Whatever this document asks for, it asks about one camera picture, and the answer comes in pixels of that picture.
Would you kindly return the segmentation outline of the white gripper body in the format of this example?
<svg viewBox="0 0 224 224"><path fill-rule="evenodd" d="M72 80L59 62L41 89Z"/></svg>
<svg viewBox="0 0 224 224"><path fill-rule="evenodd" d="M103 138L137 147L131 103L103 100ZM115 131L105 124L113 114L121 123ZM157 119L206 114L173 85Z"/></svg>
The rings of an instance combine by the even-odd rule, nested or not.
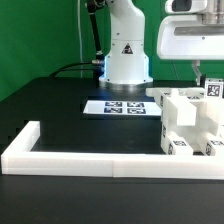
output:
<svg viewBox="0 0 224 224"><path fill-rule="evenodd" d="M161 59L224 60L224 25L205 25L200 15L167 16L160 24Z"/></svg>

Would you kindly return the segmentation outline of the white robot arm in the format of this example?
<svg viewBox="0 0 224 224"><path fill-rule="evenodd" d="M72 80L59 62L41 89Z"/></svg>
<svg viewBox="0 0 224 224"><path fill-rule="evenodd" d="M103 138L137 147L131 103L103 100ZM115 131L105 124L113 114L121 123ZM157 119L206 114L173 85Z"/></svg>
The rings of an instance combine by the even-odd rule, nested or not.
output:
<svg viewBox="0 0 224 224"><path fill-rule="evenodd" d="M108 7L111 47L102 53L95 13ZM144 52L145 15L132 0L87 0L96 57L102 62L99 83L109 88L136 88L149 84L149 58ZM157 55L161 59L189 60L200 76L202 60L224 60L224 0L166 0L168 14L160 24Z"/></svg>

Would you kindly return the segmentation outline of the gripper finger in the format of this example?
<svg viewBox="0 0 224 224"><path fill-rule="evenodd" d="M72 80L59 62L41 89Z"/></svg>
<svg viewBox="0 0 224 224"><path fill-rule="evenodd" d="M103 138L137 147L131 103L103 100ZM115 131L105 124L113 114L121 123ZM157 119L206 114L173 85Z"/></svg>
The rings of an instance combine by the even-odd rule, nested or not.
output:
<svg viewBox="0 0 224 224"><path fill-rule="evenodd" d="M191 67L196 75L196 84L200 87L203 87L205 85L205 76L200 71L200 61L193 60Z"/></svg>

